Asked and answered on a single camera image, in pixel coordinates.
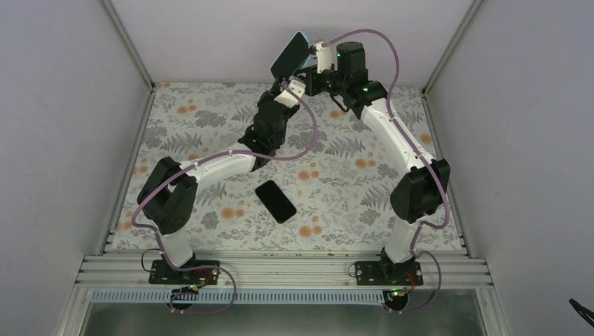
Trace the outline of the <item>phone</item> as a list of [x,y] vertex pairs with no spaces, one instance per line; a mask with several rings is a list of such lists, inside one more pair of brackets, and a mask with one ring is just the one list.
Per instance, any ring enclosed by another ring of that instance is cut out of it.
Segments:
[[274,79],[293,76],[310,58],[310,42],[303,32],[297,31],[285,45],[270,67]]

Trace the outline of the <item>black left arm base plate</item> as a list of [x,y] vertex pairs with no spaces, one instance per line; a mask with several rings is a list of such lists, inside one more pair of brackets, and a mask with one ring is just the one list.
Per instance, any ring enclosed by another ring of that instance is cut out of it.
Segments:
[[217,285],[219,271],[210,268],[193,271],[176,271],[164,259],[154,260],[150,269],[148,282],[150,284],[167,285]]

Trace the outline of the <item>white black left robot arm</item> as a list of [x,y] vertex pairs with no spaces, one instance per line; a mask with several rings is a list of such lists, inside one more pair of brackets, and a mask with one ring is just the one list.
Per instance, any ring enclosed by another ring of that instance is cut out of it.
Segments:
[[150,220],[145,228],[154,233],[175,282],[184,284],[195,274],[195,254],[184,227],[199,190],[279,160],[276,152],[284,144],[289,119],[304,105],[304,94],[305,85],[298,80],[276,85],[261,95],[252,124],[227,150],[202,159],[158,161],[137,198],[131,223],[140,227],[139,214]]

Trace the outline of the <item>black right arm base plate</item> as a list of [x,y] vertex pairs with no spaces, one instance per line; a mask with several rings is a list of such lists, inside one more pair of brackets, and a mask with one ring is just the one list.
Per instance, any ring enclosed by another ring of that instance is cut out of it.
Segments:
[[403,263],[384,261],[355,262],[358,286],[421,286],[424,284],[420,263],[409,260]]

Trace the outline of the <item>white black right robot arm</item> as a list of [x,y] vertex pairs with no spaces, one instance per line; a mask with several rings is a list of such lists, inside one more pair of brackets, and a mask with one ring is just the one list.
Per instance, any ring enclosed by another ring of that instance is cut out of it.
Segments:
[[338,107],[351,111],[367,126],[387,150],[403,176],[390,195],[390,204],[399,221],[380,252],[380,278],[396,285],[415,264],[414,242],[426,218],[446,200],[450,165],[437,160],[414,139],[397,115],[384,85],[370,80],[364,47],[359,42],[344,42],[336,47],[337,62],[324,41],[308,50],[317,63],[298,73],[305,81],[306,94],[326,92],[332,100],[340,97]]

